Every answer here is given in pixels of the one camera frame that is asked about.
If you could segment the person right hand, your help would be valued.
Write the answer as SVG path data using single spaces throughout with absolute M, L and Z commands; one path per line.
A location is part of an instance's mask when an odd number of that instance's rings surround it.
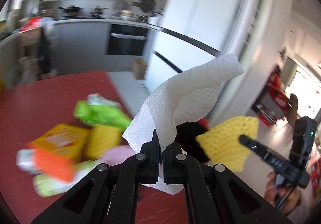
M 283 208 L 281 212 L 283 214 L 289 214 L 292 210 L 295 209 L 298 202 L 300 201 L 301 192 L 297 188 L 289 188 L 289 187 L 280 187 L 277 190 L 275 189 L 275 172 L 271 172 L 268 174 L 268 182 L 265 186 L 264 199 L 274 206 L 275 196 L 279 195 L 282 199 L 286 199 L 286 202 L 283 204 Z

